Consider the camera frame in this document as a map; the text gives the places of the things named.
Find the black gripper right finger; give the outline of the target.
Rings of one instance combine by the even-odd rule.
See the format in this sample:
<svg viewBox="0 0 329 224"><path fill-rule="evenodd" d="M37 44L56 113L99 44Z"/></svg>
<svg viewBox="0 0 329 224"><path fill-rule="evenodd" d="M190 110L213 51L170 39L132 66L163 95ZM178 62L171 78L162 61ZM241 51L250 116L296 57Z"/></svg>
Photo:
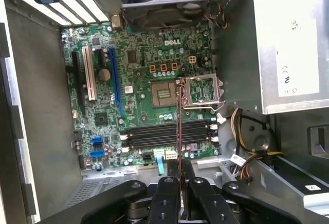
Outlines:
<svg viewBox="0 0 329 224"><path fill-rule="evenodd" d="M255 215L262 223L300 223L292 213L265 192L255 191L240 181L229 181L220 192L203 178L196 177L190 161L184 160L184 204L188 217L198 217L207 223L239 223L229 201Z"/></svg>

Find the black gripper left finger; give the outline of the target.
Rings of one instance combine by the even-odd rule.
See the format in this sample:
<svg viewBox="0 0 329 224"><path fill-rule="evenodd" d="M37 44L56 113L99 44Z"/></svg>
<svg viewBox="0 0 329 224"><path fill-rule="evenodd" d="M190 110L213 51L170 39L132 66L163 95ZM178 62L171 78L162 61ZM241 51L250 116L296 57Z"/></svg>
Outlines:
<svg viewBox="0 0 329 224"><path fill-rule="evenodd" d="M128 180L72 207L66 208L40 223L125 223L130 212L139 205L147 210L147 223L178 223L180 182L176 177L160 177L150 200L144 201L150 185Z"/></svg>

